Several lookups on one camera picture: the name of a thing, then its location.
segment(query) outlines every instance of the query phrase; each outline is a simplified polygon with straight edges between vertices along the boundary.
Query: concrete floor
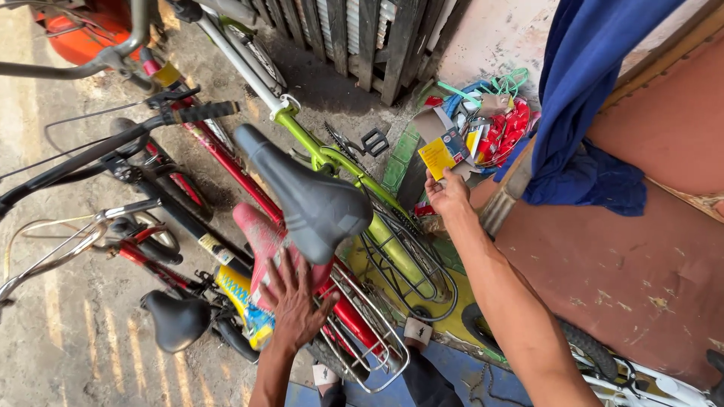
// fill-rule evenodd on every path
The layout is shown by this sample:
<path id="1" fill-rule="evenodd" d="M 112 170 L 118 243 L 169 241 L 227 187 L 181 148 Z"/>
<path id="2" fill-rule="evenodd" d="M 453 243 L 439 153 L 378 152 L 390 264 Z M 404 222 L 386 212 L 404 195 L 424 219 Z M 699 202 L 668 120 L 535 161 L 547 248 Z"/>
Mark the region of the concrete floor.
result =
<path id="1" fill-rule="evenodd" d="M 268 120 L 268 109 L 231 64 L 192 25 L 168 18 L 167 57 L 196 84 L 207 101 L 241 100 L 241 114 L 222 120 L 227 131 L 251 122 L 288 150 L 291 135 Z M 290 92 L 305 107 L 298 116 L 309 130 L 326 138 L 322 122 L 329 120 L 350 139 L 374 126 L 396 141 L 412 111 L 409 105 L 385 109 L 376 96 L 354 87 L 321 66 L 311 52 L 300 52 L 285 40 L 264 32 L 271 53 L 287 76 Z M 0 10 L 4 61 L 69 66 L 49 47 L 27 8 Z M 322 84 L 326 90 L 315 90 Z M 59 119 L 97 112 L 142 99 L 132 86 L 110 73 L 72 82 L 0 77 L 0 173 L 54 155 L 43 138 L 43 126 Z M 108 135 L 113 117 L 150 117 L 137 106 L 124 112 L 71 122 L 51 129 L 62 148 L 72 148 Z M 230 240 L 245 239 L 231 220 L 230 210 L 245 197 L 233 179 L 181 127 L 158 129 L 153 136 L 203 184 L 216 207 L 213 226 Z M 379 177 L 386 157 L 366 159 Z M 7 191 L 42 169 L 2 180 Z M 121 206 L 143 197 L 107 176 L 36 193 L 19 204 L 0 225 L 4 247 L 12 234 L 36 219 L 66 219 Z M 157 217 L 167 219 L 161 211 Z M 176 270 L 191 275 L 211 270 L 214 261 L 171 221 L 185 260 Z M 19 238 L 12 249 L 10 275 L 42 257 L 54 240 Z M 142 295 L 157 284 L 124 259 L 84 253 L 70 264 L 31 280 L 16 291 L 17 304 L 4 309 L 0 330 L 0 407 L 15 406 L 246 406 L 256 375 L 241 356 L 204 335 L 183 353 L 168 355 L 156 347 L 150 316 L 138 308 Z M 297 357 L 292 380 L 309 384 L 311 357 Z"/>

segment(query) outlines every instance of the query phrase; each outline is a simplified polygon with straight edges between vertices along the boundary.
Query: blue cloth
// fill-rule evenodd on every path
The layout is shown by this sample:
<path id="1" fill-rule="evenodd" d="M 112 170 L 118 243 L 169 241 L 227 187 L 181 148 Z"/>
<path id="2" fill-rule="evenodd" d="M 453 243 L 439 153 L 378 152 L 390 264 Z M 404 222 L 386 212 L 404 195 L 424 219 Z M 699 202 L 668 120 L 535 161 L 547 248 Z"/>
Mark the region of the blue cloth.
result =
<path id="1" fill-rule="evenodd" d="M 611 93 L 623 58 L 681 3 L 561 0 L 546 44 L 539 94 L 543 112 L 526 201 L 603 205 L 626 216 L 644 213 L 641 170 L 581 141 Z M 514 154 L 524 146 L 519 142 Z M 499 182 L 507 168 L 494 180 Z"/>

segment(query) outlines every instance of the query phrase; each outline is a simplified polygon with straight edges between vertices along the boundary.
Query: foot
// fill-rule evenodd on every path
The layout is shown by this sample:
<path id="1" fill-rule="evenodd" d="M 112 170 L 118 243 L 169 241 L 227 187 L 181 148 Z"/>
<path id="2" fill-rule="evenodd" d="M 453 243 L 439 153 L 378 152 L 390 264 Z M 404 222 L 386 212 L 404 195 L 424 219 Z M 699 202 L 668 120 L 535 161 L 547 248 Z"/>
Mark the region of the foot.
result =
<path id="1" fill-rule="evenodd" d="M 409 316 L 405 323 L 405 345 L 416 348 L 422 352 L 427 348 L 432 335 L 432 327 L 418 319 Z"/>
<path id="2" fill-rule="evenodd" d="M 323 364 L 315 364 L 312 366 L 312 372 L 314 375 L 314 385 L 317 386 L 319 395 L 322 397 L 324 397 L 324 394 L 329 389 L 342 384 L 340 377 Z"/>

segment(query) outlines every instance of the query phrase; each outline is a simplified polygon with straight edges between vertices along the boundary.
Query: chrome handlebar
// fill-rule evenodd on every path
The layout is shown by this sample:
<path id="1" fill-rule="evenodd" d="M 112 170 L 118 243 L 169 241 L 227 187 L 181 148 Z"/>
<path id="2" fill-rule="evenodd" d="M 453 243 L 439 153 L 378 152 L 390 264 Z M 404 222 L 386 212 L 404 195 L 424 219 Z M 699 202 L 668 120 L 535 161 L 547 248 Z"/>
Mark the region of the chrome handlebar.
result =
<path id="1" fill-rule="evenodd" d="M 12 5 L 42 5 L 40 1 L 13 1 Z M 148 41 L 148 0 L 131 0 L 132 30 L 130 36 L 116 46 L 106 47 L 89 62 L 70 68 L 0 62 L 0 75 L 74 80 L 94 75 L 106 68 L 123 70 L 123 58 Z"/>
<path id="2" fill-rule="evenodd" d="M 63 243 L 53 249 L 53 251 L 48 253 L 45 257 L 37 261 L 30 268 L 8 280 L 5 284 L 2 285 L 2 287 L 0 287 L 0 311 L 2 310 L 2 307 L 9 306 L 14 303 L 14 301 L 10 300 L 9 298 L 10 294 L 22 283 L 29 280 L 30 278 L 37 277 L 45 272 L 49 272 L 52 269 L 60 267 L 63 264 L 66 264 L 68 261 L 73 260 L 82 252 L 88 250 L 89 248 L 92 248 L 93 245 L 106 234 L 106 232 L 108 231 L 108 225 L 110 225 L 113 219 L 122 217 L 126 214 L 132 214 L 134 212 L 148 211 L 149 209 L 158 208 L 161 205 L 162 203 L 160 199 L 148 199 L 146 201 L 132 203 L 130 205 L 121 206 L 119 208 L 104 209 L 99 211 L 93 217 L 93 220 L 90 223 L 78 230 L 75 234 L 66 239 Z M 85 232 L 89 228 L 91 228 L 90 232 L 77 245 L 75 245 L 74 248 L 70 249 L 68 252 L 66 252 L 62 256 L 59 256 L 58 258 L 46 262 L 46 260 L 58 250 L 60 250 L 60 248 L 65 246 L 71 240 L 77 238 L 81 233 Z"/>

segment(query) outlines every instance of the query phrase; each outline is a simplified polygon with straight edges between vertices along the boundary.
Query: red bicycle seat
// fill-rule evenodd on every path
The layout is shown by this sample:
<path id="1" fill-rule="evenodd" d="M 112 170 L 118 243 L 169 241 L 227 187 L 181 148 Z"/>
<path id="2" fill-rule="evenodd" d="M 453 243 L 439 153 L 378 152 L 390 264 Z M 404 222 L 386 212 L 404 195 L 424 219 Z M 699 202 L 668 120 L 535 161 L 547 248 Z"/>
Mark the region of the red bicycle seat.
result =
<path id="1" fill-rule="evenodd" d="M 233 216 L 254 252 L 251 300 L 259 308 L 270 309 L 269 304 L 261 298 L 258 290 L 259 283 L 269 284 L 269 278 L 266 276 L 266 260 L 274 259 L 274 264 L 278 267 L 279 248 L 281 247 L 287 248 L 295 269 L 297 269 L 300 262 L 304 261 L 304 258 L 287 236 L 287 231 L 276 226 L 270 218 L 262 214 L 257 208 L 242 202 L 234 208 Z M 334 259 L 323 266 L 313 266 L 311 268 L 312 293 L 316 293 L 327 282 L 329 274 L 332 272 L 332 263 L 334 263 Z M 271 287 L 269 287 L 269 290 L 272 295 L 276 295 Z"/>

